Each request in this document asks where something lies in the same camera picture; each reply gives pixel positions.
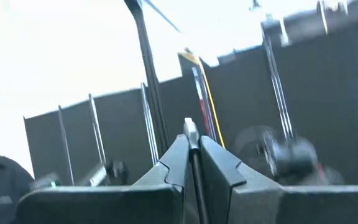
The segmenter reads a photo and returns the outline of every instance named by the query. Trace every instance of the metal pole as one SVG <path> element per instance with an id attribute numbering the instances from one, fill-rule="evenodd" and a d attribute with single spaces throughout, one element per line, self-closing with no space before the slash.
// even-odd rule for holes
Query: metal pole
<path id="1" fill-rule="evenodd" d="M 140 49 L 142 51 L 143 63 L 147 77 L 147 84 L 149 86 L 150 95 L 150 111 L 152 111 L 152 118 L 156 125 L 155 134 L 158 140 L 158 146 L 161 153 L 164 154 L 168 148 L 169 136 L 165 116 L 163 112 L 162 101 L 160 98 L 159 82 L 154 68 L 153 55 L 147 35 L 146 24 L 142 7 L 137 0 L 124 0 L 135 19 L 137 33 L 139 36 Z"/>
<path id="2" fill-rule="evenodd" d="M 205 122 L 205 128 L 207 129 L 207 132 L 208 132 L 208 136 L 210 138 L 212 138 L 212 129 L 211 129 L 211 125 L 210 125 L 210 122 L 209 122 L 209 118 L 208 118 L 208 112 L 207 112 L 207 108 L 206 108 L 206 103 L 205 103 L 205 100 L 204 97 L 203 97 L 203 93 L 202 93 L 202 90 L 201 90 L 201 83 L 199 81 L 199 78 L 198 77 L 195 77 L 195 84 L 196 84 L 196 90 L 197 90 L 197 95 L 198 95 L 198 101 L 199 101 L 199 104 L 200 107 L 201 107 L 201 112 L 203 114 L 203 117 L 204 117 L 204 122 Z"/>
<path id="3" fill-rule="evenodd" d="M 214 125 L 213 118 L 212 118 L 211 108 L 209 107 L 209 98 L 208 98 L 208 94 L 206 91 L 204 79 L 201 75 L 198 74 L 197 68 L 192 67 L 191 70 L 193 71 L 193 75 L 195 77 L 196 82 L 198 81 L 198 83 L 200 84 L 201 96 L 203 98 L 204 108 L 206 110 L 205 112 L 206 112 L 206 116 L 207 116 L 207 120 L 208 120 L 208 128 L 209 128 L 210 137 L 213 141 L 217 141 L 216 133 L 215 133 L 215 125 Z"/>
<path id="4" fill-rule="evenodd" d="M 328 34 L 328 26 L 327 26 L 327 20 L 326 20 L 326 9 L 324 6 L 324 1 L 319 0 L 320 2 L 320 11 L 321 11 L 321 18 L 323 20 L 324 30 L 326 31 L 326 34 Z"/>
<path id="5" fill-rule="evenodd" d="M 273 54 L 272 42 L 269 38 L 264 38 L 264 47 L 267 54 L 268 66 L 270 69 L 278 110 L 280 112 L 284 136 L 286 140 L 292 140 L 294 137 L 292 132 L 292 125 L 290 117 L 288 115 L 287 106 L 285 104 L 285 98 L 282 90 L 280 76 L 278 74 L 277 64 Z"/>
<path id="6" fill-rule="evenodd" d="M 96 139 L 96 145 L 99 152 L 100 163 L 106 164 L 106 154 L 104 153 L 102 136 L 100 134 L 98 114 L 96 111 L 96 107 L 94 105 L 92 94 L 90 93 L 88 96 L 89 96 L 89 108 L 91 110 L 91 117 L 92 117 L 92 127 L 94 131 L 94 137 Z"/>
<path id="7" fill-rule="evenodd" d="M 281 28 L 282 38 L 283 38 L 282 43 L 287 45 L 289 42 L 289 38 L 288 38 L 287 30 L 285 28 L 283 17 L 280 18 L 280 28 Z"/>
<path id="8" fill-rule="evenodd" d="M 66 128 L 63 122 L 62 107 L 60 105 L 59 105 L 58 114 L 59 114 L 60 132 L 62 133 L 63 147 L 67 158 L 67 172 L 68 175 L 70 176 L 71 185 L 74 185 L 73 168 L 71 166 L 70 152 L 68 150 L 68 143 L 67 143 L 67 136 L 66 136 Z"/>
<path id="9" fill-rule="evenodd" d="M 152 156 L 153 166 L 155 166 L 159 160 L 158 148 L 157 148 L 157 144 L 156 144 L 156 140 L 155 140 L 155 133 L 154 133 L 152 117 L 150 114 L 150 108 L 149 108 L 149 104 L 147 102 L 147 97 L 146 97 L 146 86 L 144 83 L 140 84 L 140 90 L 142 92 L 142 105 L 143 105 L 143 111 L 144 111 L 144 119 L 145 119 L 146 128 L 147 128 L 147 136 L 149 139 L 150 153 Z"/>

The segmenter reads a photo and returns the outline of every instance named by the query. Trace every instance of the black partition panel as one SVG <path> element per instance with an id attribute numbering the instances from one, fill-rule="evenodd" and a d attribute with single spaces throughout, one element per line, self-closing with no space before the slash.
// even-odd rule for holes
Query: black partition panel
<path id="1" fill-rule="evenodd" d="M 70 185 L 58 112 L 27 118 L 24 124 L 35 179 L 54 172 L 59 175 L 62 184 Z"/>
<path id="2" fill-rule="evenodd" d="M 160 83 L 160 90 L 170 145 L 178 134 L 183 133 L 185 118 L 192 118 L 197 124 L 200 134 L 206 135 L 200 98 L 193 75 L 187 74 L 180 78 Z"/>
<path id="3" fill-rule="evenodd" d="M 241 52 L 218 67 L 205 67 L 221 132 L 230 151 L 236 138 L 251 126 L 281 131 L 280 115 L 262 47 Z"/>
<path id="4" fill-rule="evenodd" d="M 274 52 L 293 127 L 358 184 L 358 22 Z"/>
<path id="5" fill-rule="evenodd" d="M 100 162 L 89 101 L 63 108 L 62 116 L 73 178 L 77 182 Z"/>
<path id="6" fill-rule="evenodd" d="M 94 103 L 106 157 L 125 162 L 128 183 L 133 184 L 152 167 L 141 92 L 100 96 Z"/>

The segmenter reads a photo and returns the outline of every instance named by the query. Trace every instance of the vertical pole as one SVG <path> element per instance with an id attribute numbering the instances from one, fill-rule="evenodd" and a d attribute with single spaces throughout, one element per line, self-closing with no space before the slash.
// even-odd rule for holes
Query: vertical pole
<path id="1" fill-rule="evenodd" d="M 70 152 L 68 150 L 66 128 L 65 128 L 65 124 L 63 122 L 62 106 L 60 106 L 60 105 L 59 105 L 58 114 L 59 114 L 60 132 L 62 134 L 63 147 L 64 147 L 66 159 L 67 159 L 66 160 L 66 162 L 67 162 L 67 172 L 68 172 L 68 175 L 70 176 L 71 185 L 74 185 L 73 168 L 71 166 Z"/>
<path id="2" fill-rule="evenodd" d="M 168 129 L 167 124 L 165 122 L 162 102 L 160 99 L 160 93 L 158 88 L 159 83 L 155 73 L 153 55 L 150 48 L 149 38 L 147 35 L 143 11 L 137 0 L 124 1 L 127 4 L 128 9 L 132 13 L 137 26 L 137 33 L 139 36 L 140 49 L 142 51 L 147 84 L 150 89 L 150 110 L 152 113 L 154 124 L 156 125 L 155 135 L 158 141 L 158 148 L 160 149 L 161 154 L 164 154 L 168 150 Z"/>
<path id="3" fill-rule="evenodd" d="M 147 128 L 147 137 L 149 139 L 150 153 L 152 156 L 153 166 L 155 166 L 159 160 L 158 148 L 157 148 L 157 144 L 155 143 L 153 120 L 152 120 L 152 116 L 150 113 L 149 103 L 147 102 L 146 86 L 144 83 L 140 84 L 140 90 L 142 92 L 142 106 L 143 106 L 144 119 L 145 119 L 146 128 Z"/>
<path id="4" fill-rule="evenodd" d="M 92 94 L 90 93 L 88 96 L 89 96 L 89 108 L 92 117 L 92 127 L 93 127 L 94 137 L 96 139 L 96 147 L 98 148 L 98 152 L 99 152 L 100 163 L 106 164 L 106 154 L 104 153 L 102 136 L 100 134 L 98 114 L 96 111 L 96 107 L 94 105 Z"/>
<path id="5" fill-rule="evenodd" d="M 288 38 L 287 30 L 285 28 L 283 17 L 280 18 L 280 28 L 281 28 L 281 33 L 282 33 L 282 39 L 281 39 L 282 44 L 287 45 L 289 42 L 289 38 Z"/>
<path id="6" fill-rule="evenodd" d="M 268 67 L 272 79 L 273 89 L 277 101 L 278 110 L 283 126 L 284 137 L 287 141 L 291 141 L 294 138 L 290 117 L 288 115 L 287 105 L 285 104 L 284 93 L 280 81 L 280 75 L 278 74 L 277 64 L 273 54 L 272 42 L 269 37 L 264 36 L 263 45 L 267 54 Z"/>
<path id="7" fill-rule="evenodd" d="M 202 75 L 199 75 L 197 68 L 192 67 L 191 70 L 193 71 L 193 75 L 195 77 L 196 82 L 200 84 L 200 90 L 201 90 L 201 96 L 203 98 L 204 102 L 204 108 L 206 112 L 206 117 L 208 120 L 208 129 L 209 129 L 209 135 L 212 140 L 217 141 L 216 139 L 216 133 L 215 133 L 215 125 L 212 118 L 212 112 L 211 107 L 209 106 L 209 98 L 205 87 L 205 82 Z"/>
<path id="8" fill-rule="evenodd" d="M 196 85 L 196 91 L 197 91 L 197 95 L 198 95 L 198 101 L 201 107 L 201 112 L 203 114 L 203 118 L 204 118 L 204 125 L 207 131 L 207 134 L 209 137 L 212 138 L 212 130 L 211 127 L 209 125 L 209 119 L 208 119 L 208 113 L 207 113 L 207 109 L 205 108 L 206 104 L 205 104 L 205 100 L 203 98 L 203 93 L 201 92 L 201 83 L 199 81 L 199 78 L 197 76 L 194 77 L 194 81 L 195 81 L 195 85 Z"/>
<path id="9" fill-rule="evenodd" d="M 324 1 L 319 0 L 319 6 L 320 6 L 320 11 L 321 11 L 321 18 L 323 19 L 323 25 L 324 25 L 324 30 L 326 31 L 326 34 L 328 34 L 328 26 L 327 26 L 327 20 L 326 20 L 326 9 L 324 6 Z"/>

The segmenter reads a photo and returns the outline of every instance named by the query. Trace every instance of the silver metal frame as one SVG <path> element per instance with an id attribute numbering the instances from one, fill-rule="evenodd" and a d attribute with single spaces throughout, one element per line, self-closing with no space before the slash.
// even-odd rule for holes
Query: silver metal frame
<path id="1" fill-rule="evenodd" d="M 151 156 L 152 156 L 153 166 L 155 166 L 158 163 L 158 160 L 159 160 L 158 147 L 157 147 L 157 141 L 155 140 L 155 133 L 154 133 L 152 115 L 151 115 L 151 112 L 150 112 L 149 103 L 147 101 L 145 83 L 142 82 L 140 84 L 140 90 L 142 92 L 142 105 L 143 105 L 145 124 L 146 124 L 146 128 L 147 128 L 147 137 L 149 139 L 150 153 L 151 153 Z"/>
<path id="2" fill-rule="evenodd" d="M 102 136 L 100 134 L 100 129 L 99 129 L 98 112 L 96 111 L 92 94 L 90 93 L 88 96 L 89 96 L 89 107 L 92 117 L 92 127 L 94 131 L 94 137 L 96 139 L 96 147 L 98 148 L 100 163 L 105 164 L 106 153 L 104 152 Z"/>
<path id="3" fill-rule="evenodd" d="M 266 37 L 265 35 L 263 45 L 267 54 L 268 67 L 271 74 L 278 110 L 280 112 L 280 119 L 283 126 L 284 137 L 287 141 L 289 141 L 294 138 L 290 116 L 288 115 L 287 105 L 285 103 L 285 97 L 280 81 L 280 75 L 278 74 L 277 64 L 273 54 L 272 42 L 270 41 L 270 38 Z"/>
<path id="4" fill-rule="evenodd" d="M 214 125 L 212 112 L 211 112 L 211 107 L 209 106 L 210 99 L 208 98 L 208 94 L 207 94 L 204 79 L 203 79 L 202 75 L 199 75 L 196 67 L 192 67 L 191 70 L 193 71 L 196 86 L 197 86 L 197 84 L 200 85 L 200 92 L 201 92 L 200 97 L 202 97 L 202 99 L 203 99 L 204 108 L 206 110 L 205 113 L 206 113 L 206 116 L 207 116 L 209 137 L 213 141 L 217 141 L 216 132 L 215 132 L 215 125 Z"/>
<path id="5" fill-rule="evenodd" d="M 58 107 L 58 114 L 59 114 L 59 123 L 60 123 L 60 132 L 62 133 L 62 141 L 63 147 L 67 158 L 67 171 L 70 176 L 71 185 L 74 185 L 74 176 L 73 176 L 73 168 L 71 166 L 71 159 L 70 159 L 70 152 L 68 150 L 68 143 L 67 143 L 67 136 L 66 136 L 66 128 L 63 122 L 63 113 L 62 113 L 62 106 L 59 105 Z"/>

